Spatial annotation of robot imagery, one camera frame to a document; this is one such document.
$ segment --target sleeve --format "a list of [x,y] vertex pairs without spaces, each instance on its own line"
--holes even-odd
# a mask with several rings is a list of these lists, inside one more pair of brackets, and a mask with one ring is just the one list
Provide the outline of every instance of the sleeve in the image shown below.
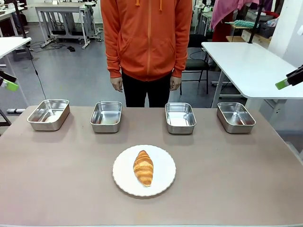
[[178,0],[175,7],[176,18],[176,61],[173,77],[181,77],[187,59],[187,45],[192,17],[192,0]]
[[120,62],[117,53],[120,18],[116,0],[101,0],[101,14],[103,19],[107,69],[109,70],[111,78],[118,78],[121,76]]

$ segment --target stainless steel container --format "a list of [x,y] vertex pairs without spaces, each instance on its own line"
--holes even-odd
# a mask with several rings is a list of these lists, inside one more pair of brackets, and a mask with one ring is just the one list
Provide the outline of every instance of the stainless steel container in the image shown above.
[[228,133],[250,133],[256,124],[241,103],[218,103],[217,116]]
[[70,102],[64,99],[47,99],[32,112],[27,122],[36,131],[57,131],[70,113]]
[[167,130],[171,134],[191,134],[196,125],[193,109],[188,103],[165,105]]
[[90,124],[96,133],[114,133],[119,131],[122,103],[98,102],[90,118]]

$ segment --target hoodie drawstring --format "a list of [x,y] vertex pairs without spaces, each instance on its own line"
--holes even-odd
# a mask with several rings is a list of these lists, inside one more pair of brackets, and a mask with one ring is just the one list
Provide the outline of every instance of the hoodie drawstring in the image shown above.
[[[140,0],[137,0],[136,6],[140,6]],[[162,11],[162,0],[160,0],[160,8],[159,8],[159,10]]]

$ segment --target person's left hand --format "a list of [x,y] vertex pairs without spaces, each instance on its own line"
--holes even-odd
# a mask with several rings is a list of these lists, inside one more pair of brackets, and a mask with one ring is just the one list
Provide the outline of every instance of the person's left hand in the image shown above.
[[170,77],[170,91],[175,91],[181,84],[181,77]]

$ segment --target pink fabric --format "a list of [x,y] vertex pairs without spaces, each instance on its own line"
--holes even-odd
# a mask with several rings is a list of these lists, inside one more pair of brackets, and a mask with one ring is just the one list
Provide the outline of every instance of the pink fabric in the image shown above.
[[229,13],[233,12],[235,9],[241,9],[246,3],[251,2],[259,4],[259,0],[216,0],[214,3],[211,27],[215,28]]

